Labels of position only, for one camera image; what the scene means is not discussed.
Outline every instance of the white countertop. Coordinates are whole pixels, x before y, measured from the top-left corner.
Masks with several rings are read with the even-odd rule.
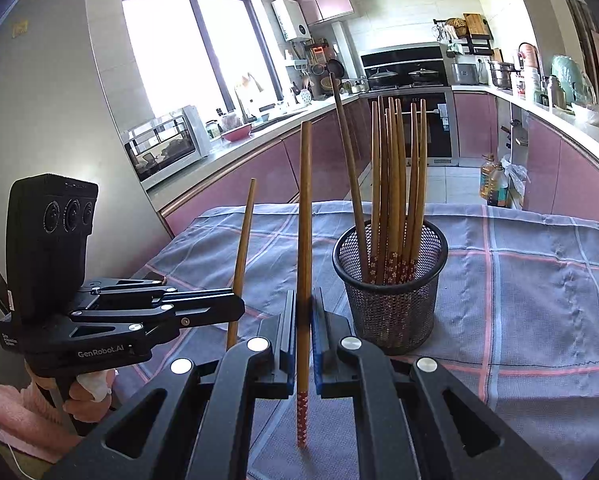
[[[350,103],[357,98],[357,95],[342,97],[342,104]],[[189,167],[178,171],[176,174],[149,189],[148,197],[151,204],[156,211],[159,211],[205,178],[222,170],[251,150],[300,126],[303,121],[310,121],[334,109],[335,99],[333,97],[329,97],[323,101],[313,101],[306,108],[303,108],[303,111],[298,115],[272,124],[268,128],[260,130],[246,139],[238,140],[237,142],[225,142],[219,149],[210,153],[209,156],[194,162]]]
[[[552,124],[556,129],[560,130],[564,135],[573,139],[574,142],[585,148],[599,161],[599,128],[591,124],[580,123],[575,121],[575,116],[567,114],[561,110],[553,108],[553,111],[545,106],[537,103],[526,101],[520,97],[513,95],[513,92],[485,85],[453,85],[453,91],[467,92],[488,92],[494,96],[506,99],[517,105],[519,108],[528,110],[537,117]]]

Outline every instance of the microwave oven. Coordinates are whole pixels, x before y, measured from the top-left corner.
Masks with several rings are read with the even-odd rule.
[[[120,137],[146,190],[211,151],[211,137],[194,106],[135,126]]]

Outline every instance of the wooden chopstick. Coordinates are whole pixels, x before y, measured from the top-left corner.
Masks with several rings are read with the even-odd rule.
[[[346,123],[346,115],[343,112],[342,100],[337,86],[337,80],[333,73],[331,76],[331,85],[333,86],[333,95],[335,97],[335,107],[337,108],[337,121],[339,122],[340,135],[342,136],[343,154],[346,160],[346,169],[348,170],[348,182],[351,186],[351,200],[353,202],[353,216],[355,217],[355,231],[357,233],[357,244],[359,248],[359,267],[361,270],[361,280],[369,282],[369,252],[366,244],[366,227],[364,226],[364,213],[361,210],[361,195],[359,194],[359,183],[357,182],[357,171],[355,170],[355,154],[353,153],[353,144],[351,135]]]
[[[411,103],[411,186],[408,192],[408,216],[406,219],[406,237],[404,238],[404,255],[402,270],[403,280],[410,274],[411,249],[415,235],[415,211],[417,208],[417,190],[419,189],[419,127],[417,125],[417,105]]]
[[[401,184],[399,180],[399,142],[397,140],[397,121],[395,120],[395,100],[392,97],[388,98],[388,133],[390,134],[390,166],[388,175],[390,179],[389,190],[390,198],[388,200],[388,262],[387,272],[388,284],[397,283],[399,279],[399,267],[402,253],[402,248],[399,246],[403,240],[403,235],[400,235],[400,228],[404,228],[404,224],[399,224],[400,213],[399,206],[402,203]]]
[[[257,179],[252,178],[248,188],[248,198],[246,199],[246,209],[244,210],[244,220],[242,221],[242,232],[240,234],[240,244],[238,245],[238,259],[235,262],[235,276],[233,278],[233,292],[242,296],[244,290],[244,273],[246,272],[246,255],[248,253],[248,239],[251,234],[251,224],[253,222],[253,208],[256,203]],[[226,333],[226,349],[228,350],[238,340],[238,322],[228,322],[228,332]]]
[[[420,127],[419,127],[419,181],[417,183],[417,208],[415,210],[415,232],[413,233],[413,246],[411,248],[410,280],[415,279],[415,272],[419,262],[419,250],[422,244],[423,210],[426,202],[426,158],[428,157],[428,117],[426,116],[426,101],[420,102]]]
[[[299,152],[299,229],[298,229],[298,283],[296,297],[297,326],[297,436],[298,446],[306,447],[308,413],[308,365],[310,356],[311,266],[312,234],[312,124],[301,124]]]
[[[379,108],[379,247],[377,248],[377,278],[375,284],[384,285],[386,269],[386,250],[388,240],[388,198],[389,182],[388,167],[390,165],[390,150],[388,142],[387,115],[384,108],[384,98],[377,98]]]
[[[399,243],[398,252],[401,266],[403,259],[404,239],[406,238],[406,143],[404,142],[404,121],[402,120],[402,101],[395,99],[395,122],[397,123],[397,150],[399,152]]]
[[[377,249],[379,246],[379,180],[380,180],[380,155],[379,155],[379,108],[375,101],[371,105],[371,134],[372,134],[372,209],[371,209],[371,257],[369,260],[369,281],[377,280]]]

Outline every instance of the white appliance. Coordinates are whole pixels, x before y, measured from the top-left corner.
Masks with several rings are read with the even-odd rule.
[[[308,25],[295,0],[275,0],[273,10],[286,41],[310,40]]]
[[[197,108],[185,106],[120,135],[144,189],[208,156],[211,137]]]

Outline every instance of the cutting board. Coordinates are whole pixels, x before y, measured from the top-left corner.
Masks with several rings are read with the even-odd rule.
[[[464,19],[468,25],[469,34],[473,36],[476,34],[488,36],[488,30],[486,30],[484,18],[482,18],[481,14],[464,14]]]

